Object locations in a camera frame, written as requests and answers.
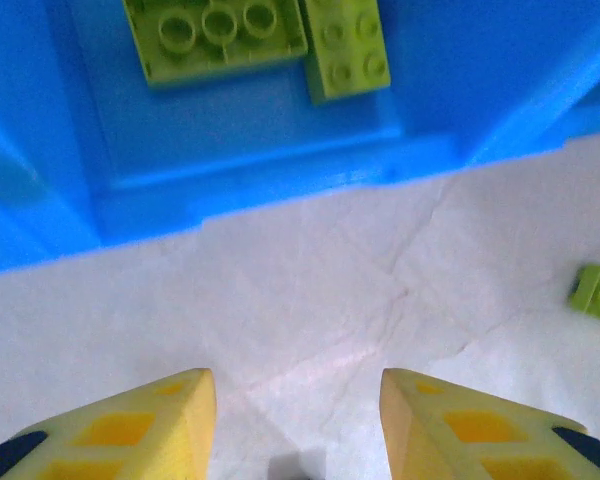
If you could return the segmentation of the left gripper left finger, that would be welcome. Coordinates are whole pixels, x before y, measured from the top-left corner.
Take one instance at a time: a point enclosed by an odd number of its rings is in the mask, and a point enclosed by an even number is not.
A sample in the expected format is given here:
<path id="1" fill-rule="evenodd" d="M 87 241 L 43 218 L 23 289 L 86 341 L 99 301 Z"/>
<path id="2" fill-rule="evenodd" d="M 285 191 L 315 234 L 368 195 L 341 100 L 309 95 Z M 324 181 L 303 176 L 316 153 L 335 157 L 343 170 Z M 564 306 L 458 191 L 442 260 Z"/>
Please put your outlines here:
<path id="1" fill-rule="evenodd" d="M 207 480 L 215 421 L 211 370 L 186 370 L 21 430 L 0 480 Z"/>

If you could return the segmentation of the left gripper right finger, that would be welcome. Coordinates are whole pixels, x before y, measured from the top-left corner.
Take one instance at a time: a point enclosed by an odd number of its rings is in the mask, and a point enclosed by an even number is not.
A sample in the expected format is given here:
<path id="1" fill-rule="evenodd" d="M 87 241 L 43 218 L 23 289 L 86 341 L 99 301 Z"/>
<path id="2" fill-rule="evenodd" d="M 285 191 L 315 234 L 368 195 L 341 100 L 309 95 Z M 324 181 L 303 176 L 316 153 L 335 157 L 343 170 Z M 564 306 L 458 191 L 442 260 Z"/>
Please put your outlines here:
<path id="1" fill-rule="evenodd" d="M 391 480 L 600 480 L 600 440 L 548 411 L 400 368 L 379 411 Z"/>

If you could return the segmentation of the green lego brick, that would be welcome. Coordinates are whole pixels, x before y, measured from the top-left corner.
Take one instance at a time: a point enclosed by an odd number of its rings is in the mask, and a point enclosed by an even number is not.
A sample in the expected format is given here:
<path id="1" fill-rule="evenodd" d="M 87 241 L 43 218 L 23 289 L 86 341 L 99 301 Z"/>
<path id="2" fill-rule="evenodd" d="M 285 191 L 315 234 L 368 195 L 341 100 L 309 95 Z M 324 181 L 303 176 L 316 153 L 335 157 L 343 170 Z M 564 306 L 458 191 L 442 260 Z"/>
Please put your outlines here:
<path id="1" fill-rule="evenodd" d="M 585 264 L 578 270 L 568 304 L 576 311 L 600 319 L 600 264 Z"/>
<path id="2" fill-rule="evenodd" d="M 305 73 L 323 104 L 391 84 L 377 0 L 303 0 L 310 40 Z"/>
<path id="3" fill-rule="evenodd" d="M 308 51 L 298 0 L 123 0 L 151 87 L 295 61 Z"/>

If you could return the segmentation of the blue plastic bin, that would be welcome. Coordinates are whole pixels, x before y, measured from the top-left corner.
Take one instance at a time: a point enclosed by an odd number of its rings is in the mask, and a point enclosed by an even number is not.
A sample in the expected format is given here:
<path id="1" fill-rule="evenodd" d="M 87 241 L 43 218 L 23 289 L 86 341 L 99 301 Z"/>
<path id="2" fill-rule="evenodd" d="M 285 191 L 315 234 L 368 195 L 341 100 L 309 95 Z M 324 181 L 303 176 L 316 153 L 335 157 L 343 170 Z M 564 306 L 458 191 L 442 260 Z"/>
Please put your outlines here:
<path id="1" fill-rule="evenodd" d="M 600 133 L 600 0 L 377 4 L 390 85 L 315 105 L 299 61 L 150 88 L 149 0 L 0 0 L 0 272 Z"/>

